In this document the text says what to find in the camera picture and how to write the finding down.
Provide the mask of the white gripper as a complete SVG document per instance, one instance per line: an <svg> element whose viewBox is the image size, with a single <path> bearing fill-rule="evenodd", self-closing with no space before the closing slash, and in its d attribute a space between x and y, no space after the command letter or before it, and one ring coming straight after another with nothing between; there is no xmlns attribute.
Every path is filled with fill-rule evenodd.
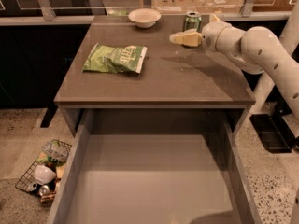
<svg viewBox="0 0 299 224"><path fill-rule="evenodd" d="M224 37L224 31L231 29L232 25L221 21L221 19L215 15L209 15L209 21L202 29L202 35L197 32L192 33L177 33L170 35L170 42L173 44L179 44L187 47L197 47L201 44L204 49L211 51L229 51L232 47L229 44L227 38Z"/></svg>

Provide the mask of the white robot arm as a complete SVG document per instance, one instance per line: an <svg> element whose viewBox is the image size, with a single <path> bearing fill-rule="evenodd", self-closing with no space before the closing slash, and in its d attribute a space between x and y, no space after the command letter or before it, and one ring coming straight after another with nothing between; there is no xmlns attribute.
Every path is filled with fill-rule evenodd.
<svg viewBox="0 0 299 224"><path fill-rule="evenodd" d="M297 13L298 9L295 8L282 37L277 37L262 26L244 31L211 14L209 23L200 32L189 29L172 34L170 41L219 52L243 71L262 71L268 78L260 79L260 88L254 92L256 103L251 109L255 111L262 107L269 95L267 89L275 85L294 116L299 118L299 64L290 54L291 43L298 38L294 31L298 24Z"/></svg>

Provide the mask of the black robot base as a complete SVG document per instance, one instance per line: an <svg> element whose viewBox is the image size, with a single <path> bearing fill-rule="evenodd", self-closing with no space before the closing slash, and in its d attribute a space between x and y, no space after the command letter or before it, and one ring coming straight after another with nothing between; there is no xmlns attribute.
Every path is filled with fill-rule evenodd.
<svg viewBox="0 0 299 224"><path fill-rule="evenodd" d="M291 153L299 150L299 138L283 118L289 114L291 109L283 99L279 99L271 115L254 114L249 118L264 149L270 153Z"/></svg>

